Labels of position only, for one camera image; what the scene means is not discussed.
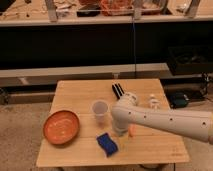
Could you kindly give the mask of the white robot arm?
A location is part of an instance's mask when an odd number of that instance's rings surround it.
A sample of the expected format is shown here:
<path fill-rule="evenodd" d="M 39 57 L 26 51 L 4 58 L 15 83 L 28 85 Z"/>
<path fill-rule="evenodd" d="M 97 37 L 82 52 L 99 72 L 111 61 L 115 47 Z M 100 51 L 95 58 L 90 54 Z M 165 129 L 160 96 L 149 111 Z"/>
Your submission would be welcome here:
<path fill-rule="evenodd" d="M 112 106 L 112 125 L 118 136 L 136 124 L 213 145 L 212 112 L 143 108 L 137 102 L 137 96 L 128 92 Z"/>

